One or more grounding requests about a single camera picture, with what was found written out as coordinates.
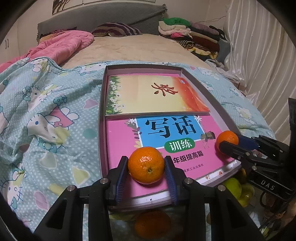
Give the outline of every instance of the metal screw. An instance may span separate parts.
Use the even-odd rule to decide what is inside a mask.
[[[67,186],[67,190],[69,192],[73,191],[74,189],[75,189],[75,186],[74,185]]]
[[[100,179],[100,183],[101,184],[106,184],[108,182],[109,182],[109,179],[108,178],[103,177],[103,178]]]
[[[187,184],[191,184],[191,183],[193,183],[193,179],[188,177],[188,178],[184,179],[184,182],[187,183]]]
[[[226,187],[224,185],[219,185],[218,190],[224,192],[226,190]]]

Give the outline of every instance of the book with chinese title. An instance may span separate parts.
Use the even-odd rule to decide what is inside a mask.
[[[109,169],[115,168],[121,156],[129,157],[143,146],[157,148],[163,157],[170,155],[176,167],[187,177],[212,177],[210,173],[226,166],[226,158],[215,149],[215,139],[222,132],[211,115],[170,115],[108,120],[107,152]],[[165,178],[152,185],[142,185],[130,176],[126,181],[125,198],[157,193],[167,189]]]
[[[208,115],[210,111],[181,77],[129,74],[109,78],[106,115],[162,112]]]

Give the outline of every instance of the pillow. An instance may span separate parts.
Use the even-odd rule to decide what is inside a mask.
[[[57,35],[57,33],[60,33],[60,32],[63,32],[63,31],[68,31],[68,30],[76,30],[77,27],[74,27],[74,28],[64,28],[64,29],[58,29],[58,30],[54,30],[54,31],[51,31],[47,34],[41,34],[40,35],[40,39],[37,39],[38,43],[41,43],[45,40],[48,40],[48,39],[51,39],[53,37],[55,37]]]
[[[95,37],[124,37],[141,34],[137,28],[130,27],[124,23],[104,23],[92,32]]]

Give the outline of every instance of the mandarin orange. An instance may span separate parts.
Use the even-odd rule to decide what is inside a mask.
[[[232,132],[232,131],[224,131],[222,133],[220,133],[216,139],[216,147],[217,149],[220,151],[219,149],[219,145],[222,141],[227,141],[230,142],[232,144],[238,145],[239,143],[239,138],[237,137],[237,135]]]
[[[144,239],[160,238],[170,230],[170,217],[158,210],[141,213],[135,222],[135,231]]]
[[[161,153],[153,147],[136,149],[128,159],[128,170],[131,177],[139,183],[151,184],[162,176],[165,162]]]

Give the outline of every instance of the blue patterned blanket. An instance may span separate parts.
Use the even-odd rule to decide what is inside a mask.
[[[31,230],[64,188],[91,185],[101,177],[97,133],[105,67],[143,63],[185,68],[222,104],[243,135],[274,138],[259,111],[233,84],[207,69],[109,61],[67,70],[46,57],[19,60],[0,74],[0,191]],[[84,240],[87,216],[86,208]],[[114,240],[137,240],[130,224],[111,225]]]

